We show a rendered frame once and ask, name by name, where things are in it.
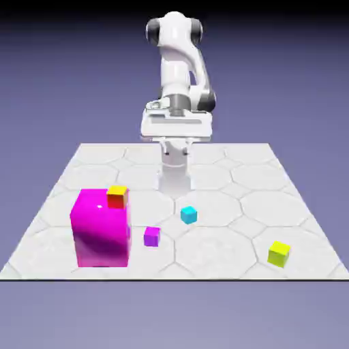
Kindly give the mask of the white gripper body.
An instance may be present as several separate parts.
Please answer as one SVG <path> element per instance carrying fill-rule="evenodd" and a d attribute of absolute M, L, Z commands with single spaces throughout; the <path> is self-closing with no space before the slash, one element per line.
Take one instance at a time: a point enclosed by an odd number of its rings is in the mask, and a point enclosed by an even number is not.
<path fill-rule="evenodd" d="M 212 136 L 212 114 L 184 110 L 181 117 L 170 116 L 169 110 L 144 109 L 140 135 L 144 139 L 194 138 L 210 139 Z"/>

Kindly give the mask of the small cyan cube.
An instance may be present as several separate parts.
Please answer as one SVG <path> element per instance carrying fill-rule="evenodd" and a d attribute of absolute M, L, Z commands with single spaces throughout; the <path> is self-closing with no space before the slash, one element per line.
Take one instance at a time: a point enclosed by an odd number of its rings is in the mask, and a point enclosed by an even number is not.
<path fill-rule="evenodd" d="M 185 224 L 193 224 L 198 219 L 198 212 L 192 206 L 183 207 L 180 216 Z"/>

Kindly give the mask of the small orange cube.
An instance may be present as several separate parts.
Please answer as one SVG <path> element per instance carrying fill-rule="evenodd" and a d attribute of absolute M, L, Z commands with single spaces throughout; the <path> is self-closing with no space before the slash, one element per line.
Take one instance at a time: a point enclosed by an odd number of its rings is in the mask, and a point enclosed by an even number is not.
<path fill-rule="evenodd" d="M 124 185 L 112 185 L 108 188 L 107 204 L 111 209 L 124 209 L 128 203 L 128 188 Z"/>

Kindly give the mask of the small purple cube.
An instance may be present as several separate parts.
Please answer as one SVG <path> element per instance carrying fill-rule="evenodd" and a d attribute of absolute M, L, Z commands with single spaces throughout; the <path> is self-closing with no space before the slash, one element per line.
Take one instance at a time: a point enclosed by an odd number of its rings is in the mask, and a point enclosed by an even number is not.
<path fill-rule="evenodd" d="M 143 236 L 144 245 L 147 247 L 158 247 L 160 243 L 161 228 L 147 226 Z"/>

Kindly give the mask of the small yellow cube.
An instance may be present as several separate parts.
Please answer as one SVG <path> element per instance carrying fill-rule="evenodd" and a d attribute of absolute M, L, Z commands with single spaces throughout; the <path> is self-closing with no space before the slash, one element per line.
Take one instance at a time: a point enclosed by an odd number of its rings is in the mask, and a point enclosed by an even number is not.
<path fill-rule="evenodd" d="M 274 241 L 269 248 L 267 262 L 284 268 L 290 254 L 290 246 L 280 241 Z"/>

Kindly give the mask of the large magenta box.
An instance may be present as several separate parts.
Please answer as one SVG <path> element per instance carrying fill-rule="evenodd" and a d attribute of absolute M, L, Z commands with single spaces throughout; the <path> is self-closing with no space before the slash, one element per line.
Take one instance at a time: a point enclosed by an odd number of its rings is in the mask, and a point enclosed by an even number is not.
<path fill-rule="evenodd" d="M 126 267 L 132 244 L 130 212 L 111 209 L 108 189 L 82 189 L 70 212 L 79 267 Z"/>

